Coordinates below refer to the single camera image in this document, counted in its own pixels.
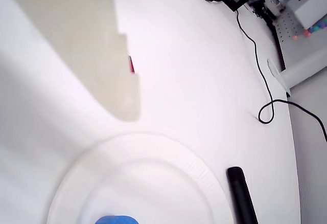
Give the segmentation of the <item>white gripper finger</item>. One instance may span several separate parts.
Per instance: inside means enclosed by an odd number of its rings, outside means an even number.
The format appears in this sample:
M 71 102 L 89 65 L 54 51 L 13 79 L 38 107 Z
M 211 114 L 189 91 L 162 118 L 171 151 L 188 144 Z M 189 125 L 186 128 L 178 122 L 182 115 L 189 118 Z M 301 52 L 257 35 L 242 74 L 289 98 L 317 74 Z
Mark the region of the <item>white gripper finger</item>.
M 114 0 L 1 0 L 1 143 L 106 140 L 140 108 Z

